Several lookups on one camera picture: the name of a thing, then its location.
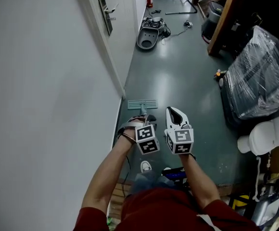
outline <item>red shirt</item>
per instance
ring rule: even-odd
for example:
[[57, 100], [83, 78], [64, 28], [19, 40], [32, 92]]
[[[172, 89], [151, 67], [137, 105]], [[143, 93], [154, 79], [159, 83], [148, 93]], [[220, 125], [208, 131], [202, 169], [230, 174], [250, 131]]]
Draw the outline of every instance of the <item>red shirt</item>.
[[[240, 216], [220, 200], [200, 211], [194, 199], [183, 191], [156, 188], [125, 199], [121, 223], [116, 231], [212, 231], [198, 214], [209, 215], [221, 231], [259, 231], [252, 221]], [[80, 210], [74, 231], [108, 231], [106, 215], [95, 208]]]

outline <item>door lock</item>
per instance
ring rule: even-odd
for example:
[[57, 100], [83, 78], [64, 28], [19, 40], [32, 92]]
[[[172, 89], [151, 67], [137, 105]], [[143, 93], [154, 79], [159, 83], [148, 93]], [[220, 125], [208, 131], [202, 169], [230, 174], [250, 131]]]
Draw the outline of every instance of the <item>door lock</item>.
[[113, 30], [112, 21], [116, 20], [115, 17], [110, 17], [110, 14], [113, 13], [116, 10], [118, 4], [116, 4], [116, 6], [113, 9], [109, 10], [109, 8], [106, 5], [106, 1], [105, 0], [99, 0], [99, 5], [100, 5], [100, 8], [101, 8], [101, 12], [102, 12], [103, 19], [104, 19], [104, 22], [105, 22], [105, 25], [106, 25], [106, 29], [107, 29], [107, 32], [108, 32], [109, 35], [111, 35], [112, 30]]

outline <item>green floor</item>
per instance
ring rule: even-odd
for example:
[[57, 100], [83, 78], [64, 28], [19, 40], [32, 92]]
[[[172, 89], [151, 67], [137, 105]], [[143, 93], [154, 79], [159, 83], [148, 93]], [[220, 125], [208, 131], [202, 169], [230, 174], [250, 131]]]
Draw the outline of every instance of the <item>green floor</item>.
[[[241, 154], [237, 149], [237, 134], [227, 127], [223, 114], [218, 83], [213, 79], [218, 70], [226, 70], [232, 57], [221, 52], [220, 57], [207, 54], [207, 44], [201, 38], [203, 19], [200, 14], [165, 15], [165, 12], [190, 11], [190, 5], [180, 0], [153, 0], [153, 10], [162, 10], [160, 16], [172, 34], [184, 30], [189, 20], [193, 28], [185, 33], [159, 41], [149, 52], [135, 48], [126, 83], [127, 99], [122, 103], [119, 125], [139, 110], [128, 110], [127, 101], [157, 99], [159, 108], [148, 110], [157, 118], [156, 135], [161, 151], [142, 156], [138, 148], [129, 155], [131, 170], [127, 180], [140, 172], [140, 163], [147, 160], [153, 170], [181, 167], [178, 156], [172, 155], [165, 143], [165, 109], [168, 106], [183, 111], [194, 129], [193, 153], [203, 170], [216, 184], [238, 183], [247, 180], [256, 171], [256, 159], [251, 153]], [[124, 164], [120, 179], [128, 172]]]

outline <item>yellow object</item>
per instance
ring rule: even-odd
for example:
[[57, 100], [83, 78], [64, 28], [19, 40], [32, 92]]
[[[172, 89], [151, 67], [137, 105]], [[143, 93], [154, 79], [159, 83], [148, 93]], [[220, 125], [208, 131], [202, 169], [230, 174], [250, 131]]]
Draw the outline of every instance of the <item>yellow object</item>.
[[[248, 196], [248, 195], [242, 195], [242, 196], [240, 196], [240, 198], [245, 198], [245, 199], [250, 199], [250, 197]], [[236, 206], [237, 207], [242, 207], [242, 206], [246, 206], [247, 205], [247, 203], [244, 203], [244, 202], [242, 202], [242, 201], [239, 201], [239, 200], [234, 200], [234, 203], [233, 203], [233, 205], [232, 205], [232, 209], [235, 209], [236, 208]]]

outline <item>white sneaker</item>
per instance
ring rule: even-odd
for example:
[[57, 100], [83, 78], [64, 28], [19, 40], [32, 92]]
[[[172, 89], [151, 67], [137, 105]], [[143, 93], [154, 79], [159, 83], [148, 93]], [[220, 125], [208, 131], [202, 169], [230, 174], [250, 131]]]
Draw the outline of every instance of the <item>white sneaker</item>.
[[140, 171], [143, 173], [147, 170], [152, 170], [150, 163], [148, 163], [147, 161], [142, 161], [140, 163]]

